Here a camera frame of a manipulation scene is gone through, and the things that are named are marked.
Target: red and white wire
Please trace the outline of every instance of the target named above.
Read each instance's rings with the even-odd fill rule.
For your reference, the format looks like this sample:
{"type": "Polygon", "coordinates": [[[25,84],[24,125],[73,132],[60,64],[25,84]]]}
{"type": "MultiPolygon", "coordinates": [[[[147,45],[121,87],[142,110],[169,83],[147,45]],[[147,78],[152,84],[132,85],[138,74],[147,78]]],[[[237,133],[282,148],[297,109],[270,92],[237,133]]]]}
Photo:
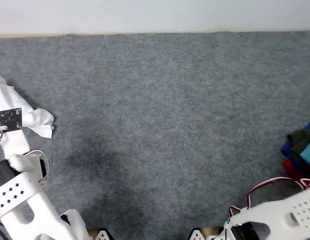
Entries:
{"type": "Polygon", "coordinates": [[[299,181],[305,188],[309,188],[310,178],[301,178],[299,181]]]}
{"type": "Polygon", "coordinates": [[[40,153],[46,160],[47,162],[45,162],[47,165],[46,165],[46,175],[43,176],[43,178],[41,180],[39,180],[38,182],[40,183],[42,180],[46,179],[47,176],[48,176],[48,173],[49,173],[49,170],[50,170],[50,163],[49,163],[49,159],[47,158],[47,156],[45,155],[45,153],[40,150],[40,149],[33,149],[33,150],[30,150],[28,152],[25,152],[23,155],[27,156],[27,155],[30,155],[30,154],[33,154],[33,153],[40,153]]]}
{"type": "Polygon", "coordinates": [[[236,206],[233,206],[233,205],[230,206],[229,209],[228,209],[228,211],[229,211],[229,215],[230,215],[231,217],[234,216],[233,210],[236,210],[236,211],[240,212],[240,208],[239,208],[239,207],[236,207],[236,206]]]}
{"type": "Polygon", "coordinates": [[[274,178],[268,179],[268,180],[263,181],[263,182],[261,182],[260,184],[256,185],[255,187],[253,187],[253,188],[249,191],[249,193],[248,193],[248,195],[247,195],[247,209],[251,207],[250,195],[251,195],[251,193],[252,193],[253,191],[255,191],[256,189],[258,189],[258,188],[260,188],[260,187],[263,187],[263,186],[265,186],[265,185],[267,185],[267,184],[270,184],[270,183],[273,183],[273,182],[276,182],[276,181],[281,181],[281,180],[290,180],[290,181],[294,181],[296,184],[298,184],[298,185],[300,186],[300,188],[301,188],[302,190],[304,190],[304,189],[306,188],[305,185],[300,184],[299,182],[297,182],[297,181],[295,181],[294,179],[291,179],[291,178],[289,178],[289,177],[279,176],[279,177],[274,177],[274,178]]]}

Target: white tissue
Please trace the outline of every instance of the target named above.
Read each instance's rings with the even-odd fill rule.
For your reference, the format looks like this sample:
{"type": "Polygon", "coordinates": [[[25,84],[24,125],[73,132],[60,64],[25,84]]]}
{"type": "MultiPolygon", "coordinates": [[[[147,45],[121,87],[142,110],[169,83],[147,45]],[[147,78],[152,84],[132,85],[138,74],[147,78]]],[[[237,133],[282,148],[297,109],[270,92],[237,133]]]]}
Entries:
{"type": "Polygon", "coordinates": [[[23,127],[28,127],[44,138],[51,138],[54,116],[45,109],[34,110],[14,89],[8,86],[0,76],[0,111],[22,108],[23,127]]]}

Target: hole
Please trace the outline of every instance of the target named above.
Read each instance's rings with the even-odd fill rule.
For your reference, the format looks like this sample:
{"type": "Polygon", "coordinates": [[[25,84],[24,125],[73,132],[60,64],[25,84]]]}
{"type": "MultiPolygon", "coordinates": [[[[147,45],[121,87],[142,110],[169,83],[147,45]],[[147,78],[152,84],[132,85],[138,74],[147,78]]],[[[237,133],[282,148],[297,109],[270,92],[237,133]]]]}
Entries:
{"type": "Polygon", "coordinates": [[[51,236],[47,235],[47,234],[41,234],[38,237],[36,237],[35,240],[41,240],[41,239],[49,239],[49,240],[55,240],[54,238],[52,238],[51,236]]]}
{"type": "Polygon", "coordinates": [[[23,217],[22,222],[24,223],[31,223],[32,220],[35,217],[35,214],[33,212],[33,210],[31,209],[31,207],[29,206],[29,204],[26,202],[21,206],[21,215],[23,217]]]}
{"type": "MultiPolygon", "coordinates": [[[[293,220],[291,219],[291,217],[290,217],[290,215],[288,214],[288,216],[287,216],[288,218],[290,218],[290,221],[291,222],[293,222],[293,220]]],[[[269,226],[268,225],[266,225],[266,224],[264,224],[264,223],[258,223],[258,222],[250,222],[249,223],[250,224],[250,227],[252,227],[254,230],[255,230],[255,232],[256,232],[256,234],[257,234],[257,236],[258,236],[258,238],[260,239],[260,240],[265,240],[265,239],[267,239],[267,237],[270,235],[270,228],[269,228],[269,226]]]]}
{"type": "Polygon", "coordinates": [[[295,227],[299,225],[295,215],[292,212],[290,214],[285,215],[284,220],[286,224],[290,227],[295,227]]]}

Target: red object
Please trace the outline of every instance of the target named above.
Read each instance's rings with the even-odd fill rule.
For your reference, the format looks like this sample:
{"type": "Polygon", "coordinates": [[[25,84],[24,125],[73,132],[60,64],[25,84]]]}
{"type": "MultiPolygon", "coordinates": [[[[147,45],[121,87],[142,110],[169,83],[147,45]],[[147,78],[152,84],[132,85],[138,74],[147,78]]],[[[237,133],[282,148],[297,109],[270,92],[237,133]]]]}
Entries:
{"type": "Polygon", "coordinates": [[[291,176],[292,179],[299,181],[300,179],[304,177],[300,171],[294,168],[293,163],[289,159],[285,159],[282,166],[287,171],[287,173],[291,176]]]}

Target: circuit board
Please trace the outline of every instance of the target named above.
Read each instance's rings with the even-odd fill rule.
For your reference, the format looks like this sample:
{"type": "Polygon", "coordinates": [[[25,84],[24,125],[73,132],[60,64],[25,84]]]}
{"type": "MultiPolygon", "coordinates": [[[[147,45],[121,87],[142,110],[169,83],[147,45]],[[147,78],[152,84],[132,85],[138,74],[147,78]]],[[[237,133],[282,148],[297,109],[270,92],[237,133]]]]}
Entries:
{"type": "Polygon", "coordinates": [[[22,129],[22,110],[15,108],[0,111],[0,132],[9,132],[22,129]]]}

